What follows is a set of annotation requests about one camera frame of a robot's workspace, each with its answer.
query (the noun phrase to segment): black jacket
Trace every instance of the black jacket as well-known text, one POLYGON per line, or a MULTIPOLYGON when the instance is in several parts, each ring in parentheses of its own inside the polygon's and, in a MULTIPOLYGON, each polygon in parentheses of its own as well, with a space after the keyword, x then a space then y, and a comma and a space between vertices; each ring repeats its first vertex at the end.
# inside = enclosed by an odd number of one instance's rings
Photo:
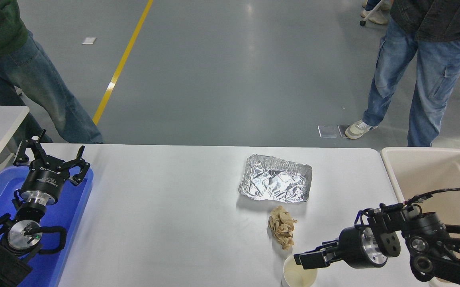
POLYGON ((460 40, 460 0, 394 0, 390 13, 418 41, 460 40))

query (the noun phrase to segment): blue jeans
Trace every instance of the blue jeans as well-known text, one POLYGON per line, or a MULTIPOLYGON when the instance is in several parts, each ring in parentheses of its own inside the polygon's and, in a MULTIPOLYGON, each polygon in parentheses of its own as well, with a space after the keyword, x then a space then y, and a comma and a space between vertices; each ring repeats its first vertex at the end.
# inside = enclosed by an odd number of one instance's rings
POLYGON ((368 0, 366 3, 366 8, 364 8, 366 11, 372 11, 373 8, 380 2, 380 0, 368 0))
POLYGON ((430 147, 439 135, 442 116, 460 76, 460 40, 416 41, 414 33, 405 33, 391 20, 381 39, 363 121, 378 126, 384 119, 397 84, 416 52, 417 76, 407 141, 410 147, 430 147))
MULTIPOLYGON (((79 144, 102 143, 99 129, 69 91, 31 32, 23 47, 0 57, 0 106, 24 106, 15 91, 23 92, 42 106, 64 140, 79 144)), ((14 135, 15 143, 40 135, 42 129, 31 114, 14 135)), ((46 137, 42 142, 51 142, 46 137)))

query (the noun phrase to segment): person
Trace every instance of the person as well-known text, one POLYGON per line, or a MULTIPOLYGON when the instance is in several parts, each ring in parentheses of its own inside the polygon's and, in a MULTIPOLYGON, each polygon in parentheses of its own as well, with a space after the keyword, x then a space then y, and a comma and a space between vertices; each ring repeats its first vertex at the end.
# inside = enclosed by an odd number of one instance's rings
POLYGON ((368 94, 368 108, 345 134, 355 140, 379 125, 398 82, 417 53, 407 144, 430 147, 439 135, 460 75, 460 0, 395 0, 390 14, 368 94))
MULTIPOLYGON (((99 129, 24 25, 17 0, 0 0, 0 106, 25 105, 15 87, 48 112, 59 135, 67 142, 103 142, 99 129)), ((25 138, 39 136, 41 131, 35 118, 28 114, 13 137, 14 143, 18 145, 25 138)), ((44 136, 42 141, 51 142, 51 139, 44 136)))
MULTIPOLYGON (((364 10, 361 11, 361 17, 366 18, 366 16, 368 16, 371 13, 373 8, 375 8, 375 6, 378 5, 379 2, 380 2, 380 0, 364 1, 362 3, 362 7, 364 8, 364 10)), ((373 12, 373 14, 370 16, 370 18, 368 18, 368 20, 370 20, 371 22, 373 22, 375 24, 379 24, 379 25, 388 24, 389 20, 387 18, 385 18, 385 16, 382 13, 382 11, 388 11, 389 9, 391 9, 390 3, 387 2, 387 1, 384 1, 380 5, 379 9, 375 10, 375 12, 373 12)))

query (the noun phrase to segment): sneaker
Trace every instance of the sneaker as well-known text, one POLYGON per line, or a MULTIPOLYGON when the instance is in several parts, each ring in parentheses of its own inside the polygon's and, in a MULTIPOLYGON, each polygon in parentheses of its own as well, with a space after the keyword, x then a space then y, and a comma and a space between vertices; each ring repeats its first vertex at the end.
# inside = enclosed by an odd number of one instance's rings
MULTIPOLYGON (((368 0, 364 0, 362 3, 362 7, 366 8, 366 4, 368 4, 368 0)), ((379 9, 382 11, 388 11, 391 9, 391 4, 389 2, 383 2, 382 5, 380 5, 379 9)))
MULTIPOLYGON (((366 11, 366 10, 363 10, 361 12, 361 17, 363 18, 366 18, 366 16, 368 16, 368 14, 370 14, 371 11, 366 11)), ((379 25, 385 25, 389 22, 389 20, 387 20, 385 17, 384 17, 384 14, 382 14, 382 11, 380 10, 377 10, 375 12, 373 12, 372 16, 370 16, 370 18, 368 18, 368 20, 370 20, 371 22, 375 23, 375 24, 379 24, 379 25)))
POLYGON ((354 122, 352 125, 350 125, 350 127, 346 129, 345 134, 351 140, 357 140, 363 134, 375 128, 376 127, 367 125, 366 122, 363 122, 362 120, 358 120, 357 122, 354 122))

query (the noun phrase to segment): blue tray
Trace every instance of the blue tray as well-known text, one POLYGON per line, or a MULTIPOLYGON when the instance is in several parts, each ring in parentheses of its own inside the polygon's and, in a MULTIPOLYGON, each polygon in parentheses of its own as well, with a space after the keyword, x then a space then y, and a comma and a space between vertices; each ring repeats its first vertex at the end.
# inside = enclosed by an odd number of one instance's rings
MULTIPOLYGON (((71 174, 78 172, 79 168, 77 167, 71 170, 71 174)), ((11 200, 14 198, 14 191, 21 188, 27 175, 28 167, 7 167, 0 172, 0 216, 9 213, 11 218, 14 218, 16 209, 11 200)), ((28 262, 33 271, 21 282, 19 287, 56 287, 58 285, 84 207, 92 190, 93 177, 94 173, 90 169, 82 183, 77 187, 66 182, 58 203, 47 206, 46 215, 41 219, 40 225, 63 226, 67 230, 65 248, 55 254, 37 254, 28 262)), ((44 234, 41 240, 45 249, 57 247, 58 242, 57 233, 44 234)))

